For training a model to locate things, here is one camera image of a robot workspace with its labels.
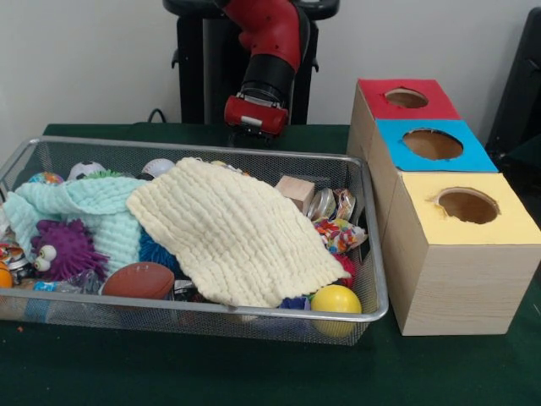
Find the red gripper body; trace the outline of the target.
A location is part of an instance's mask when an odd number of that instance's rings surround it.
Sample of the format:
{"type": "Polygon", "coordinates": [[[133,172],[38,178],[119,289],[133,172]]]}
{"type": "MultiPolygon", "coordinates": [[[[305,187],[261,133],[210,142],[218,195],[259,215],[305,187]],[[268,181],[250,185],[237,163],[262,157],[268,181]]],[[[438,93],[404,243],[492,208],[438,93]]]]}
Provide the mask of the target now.
{"type": "Polygon", "coordinates": [[[288,122],[288,110],[276,102],[239,94],[227,99],[224,118],[230,127],[245,133],[277,137],[288,122]]]}

